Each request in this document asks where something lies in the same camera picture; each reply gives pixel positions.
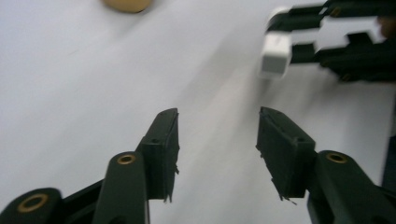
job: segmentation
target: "robotic arm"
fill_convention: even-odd
[[[282,77],[289,63],[318,63],[341,81],[396,80],[396,39],[373,43],[366,33],[348,34],[349,44],[316,50],[314,43],[291,44],[294,30],[318,29],[325,17],[396,17],[396,2],[330,0],[323,5],[283,9],[267,25],[259,77]]]

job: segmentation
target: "white surface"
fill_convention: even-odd
[[[67,196],[103,178],[110,158],[134,150],[171,107],[180,175],[173,203],[150,202],[151,223],[310,222],[305,200],[279,200],[255,149],[262,105],[378,183],[392,86],[338,84],[315,66],[271,82],[255,76],[265,18],[297,4],[168,0],[129,15],[96,0],[0,3],[0,208],[31,189]],[[320,45],[373,21],[332,25]]]

